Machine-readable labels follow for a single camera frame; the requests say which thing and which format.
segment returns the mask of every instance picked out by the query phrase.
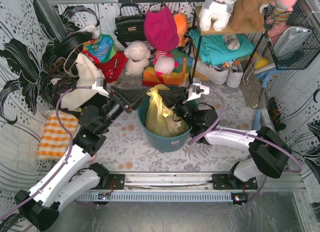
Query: orange checkered cushion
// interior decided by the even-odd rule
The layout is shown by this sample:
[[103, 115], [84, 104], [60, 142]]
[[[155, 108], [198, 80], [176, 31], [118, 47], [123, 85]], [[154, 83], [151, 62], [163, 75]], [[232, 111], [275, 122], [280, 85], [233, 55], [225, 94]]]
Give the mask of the orange checkered cushion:
[[[71, 114], [61, 111], [59, 111], [59, 118], [63, 125], [72, 133], [73, 137], [76, 136], [79, 131], [78, 119]], [[60, 159], [67, 151], [69, 141], [69, 135], [58, 122], [56, 111], [51, 110], [39, 144], [38, 159]]]

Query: blue handle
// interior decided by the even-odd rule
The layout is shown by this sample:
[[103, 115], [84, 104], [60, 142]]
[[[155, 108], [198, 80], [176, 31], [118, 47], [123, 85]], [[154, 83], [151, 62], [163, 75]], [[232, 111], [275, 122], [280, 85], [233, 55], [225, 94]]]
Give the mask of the blue handle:
[[253, 127], [252, 127], [252, 129], [254, 131], [258, 131], [260, 128], [261, 113], [262, 113], [261, 109], [256, 110], [256, 114], [255, 114], [255, 118], [254, 118], [254, 122], [253, 122]]

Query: brown teddy bear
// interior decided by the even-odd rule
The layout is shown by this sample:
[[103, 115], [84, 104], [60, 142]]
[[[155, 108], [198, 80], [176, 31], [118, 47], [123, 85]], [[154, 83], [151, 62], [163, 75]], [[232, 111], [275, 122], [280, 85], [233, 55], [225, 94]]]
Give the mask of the brown teddy bear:
[[250, 19], [254, 30], [264, 26], [264, 14], [261, 8], [270, 4], [273, 0], [237, 0], [233, 7], [231, 28], [238, 31], [242, 28], [245, 19]]

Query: robotic arm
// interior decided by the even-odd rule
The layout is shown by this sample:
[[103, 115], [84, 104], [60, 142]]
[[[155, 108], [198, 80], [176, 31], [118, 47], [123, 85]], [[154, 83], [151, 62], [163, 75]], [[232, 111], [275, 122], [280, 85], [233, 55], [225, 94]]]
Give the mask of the robotic arm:
[[[92, 89], [108, 97], [107, 103], [101, 108], [88, 105], [83, 108], [78, 123], [81, 130], [73, 140], [71, 154], [65, 163], [66, 155], [53, 169], [29, 191], [20, 190], [14, 197], [16, 204], [28, 200], [19, 208], [19, 213], [26, 217], [40, 231], [47, 230], [58, 218], [59, 213], [79, 195], [92, 188], [112, 189], [109, 185], [110, 172], [101, 164], [94, 163], [78, 178], [72, 176], [89, 162], [106, 140], [102, 134], [108, 132], [109, 126], [123, 112], [136, 110], [144, 99], [148, 88], [120, 89], [111, 86], [106, 89], [103, 78], [98, 78]], [[199, 98], [201, 94], [209, 94], [209, 88], [200, 81], [194, 81], [187, 90], [179, 87], [172, 90], [160, 90], [163, 102], [174, 113], [182, 118], [190, 127], [194, 137], [206, 131], [218, 118], [213, 106], [210, 109], [194, 108], [188, 102]], [[213, 145], [225, 145], [240, 150], [249, 150], [252, 158], [236, 163], [229, 173], [229, 183], [234, 186], [243, 185], [250, 178], [265, 174], [279, 178], [289, 159], [282, 152], [248, 136], [235, 134], [242, 132], [254, 135], [280, 146], [291, 154], [290, 148], [269, 128], [262, 127], [259, 131], [242, 131], [216, 127], [198, 142]]]

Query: white stuffed dog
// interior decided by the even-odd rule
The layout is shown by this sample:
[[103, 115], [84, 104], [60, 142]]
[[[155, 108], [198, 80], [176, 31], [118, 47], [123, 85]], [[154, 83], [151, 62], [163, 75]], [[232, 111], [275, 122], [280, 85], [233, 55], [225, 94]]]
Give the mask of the white stuffed dog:
[[200, 17], [200, 29], [208, 31], [211, 27], [211, 19], [215, 20], [213, 29], [222, 31], [228, 24], [236, 0], [205, 0], [202, 5]]
[[125, 74], [128, 76], [140, 76], [145, 67], [149, 65], [148, 58], [151, 55], [147, 45], [142, 41], [134, 41], [124, 50], [128, 61], [125, 64]]

